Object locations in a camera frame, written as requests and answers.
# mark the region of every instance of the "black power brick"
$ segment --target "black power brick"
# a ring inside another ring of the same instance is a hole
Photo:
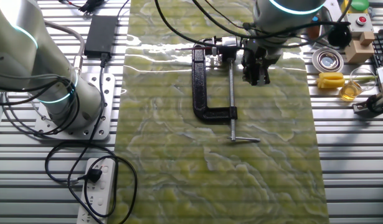
[[[111,58],[117,28],[116,16],[93,16],[87,35],[85,55],[89,58],[101,58],[102,54],[108,54]]]

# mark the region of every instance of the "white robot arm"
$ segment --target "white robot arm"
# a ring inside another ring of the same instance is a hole
[[[325,0],[256,0],[253,7],[254,22],[248,24],[248,31],[254,35],[273,34],[283,30],[309,24],[324,6]],[[282,55],[281,47],[290,35],[265,39],[245,39],[245,51],[242,60],[245,79],[252,85],[264,85],[270,82],[268,67],[277,63]]]
[[[81,78],[51,39],[37,3],[34,0],[0,0],[0,86],[35,88],[54,79],[32,78],[43,74],[58,75],[76,86],[80,108],[69,129],[82,128],[95,120],[101,107],[100,93]],[[57,125],[64,118],[74,116],[68,114],[71,98],[62,83],[52,86],[38,99]]]

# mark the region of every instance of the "red button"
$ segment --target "red button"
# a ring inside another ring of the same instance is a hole
[[[367,19],[364,16],[359,17],[359,21],[362,23],[366,23]]]

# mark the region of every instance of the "power strip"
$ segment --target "power strip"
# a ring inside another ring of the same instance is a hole
[[[87,161],[86,172],[89,170],[90,166],[96,161],[96,158],[89,159]],[[89,197],[89,202],[100,214],[107,214],[108,209],[110,208],[110,198],[111,198],[111,189],[114,178],[114,168],[115,163],[112,159],[104,159],[97,164],[95,164],[95,169],[101,169],[103,171],[100,180],[96,183],[88,182],[87,185],[87,196]],[[82,190],[82,201],[86,204],[85,201],[85,192]],[[107,218],[100,218],[103,223],[106,223]],[[97,222],[88,214],[88,212],[80,206],[78,212],[77,224],[97,224]]]

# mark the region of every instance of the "aluminum slat table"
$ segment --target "aluminum slat table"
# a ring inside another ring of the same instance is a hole
[[[82,4],[84,0],[73,0]],[[125,0],[110,0],[97,12],[116,15]],[[377,17],[373,18],[375,31],[383,29],[383,0],[370,0]],[[68,5],[56,0],[38,0],[48,21],[68,26],[87,38],[90,19]],[[120,95],[123,93],[122,72],[125,59],[129,8],[121,17],[114,56],[105,73],[115,76],[115,99],[111,118],[110,138],[104,146],[114,150]],[[79,42],[66,33],[48,28],[60,50],[72,62]],[[329,217],[332,224],[383,223],[383,114],[362,120],[353,114],[351,104],[342,102],[336,91],[321,92],[314,86],[317,70],[311,63],[312,52],[306,50],[301,57],[306,62],[309,91],[313,107],[314,124],[323,178],[326,187]],[[85,59],[84,73],[99,73],[99,60]],[[372,68],[367,61],[361,67]],[[343,73],[356,68],[345,64]],[[377,93],[363,93],[356,101],[364,101]],[[11,101],[27,98],[23,93],[11,93]],[[33,126],[38,114],[31,104],[14,106],[15,112],[26,124]],[[78,203],[65,186],[56,184],[44,172],[44,159],[56,142],[39,141],[21,134],[2,115],[0,122],[0,223],[76,223]],[[75,176],[84,172],[89,157],[99,157],[90,150],[75,170]],[[57,177],[65,177],[78,154],[61,153],[50,167]],[[75,188],[81,194],[81,185]]]

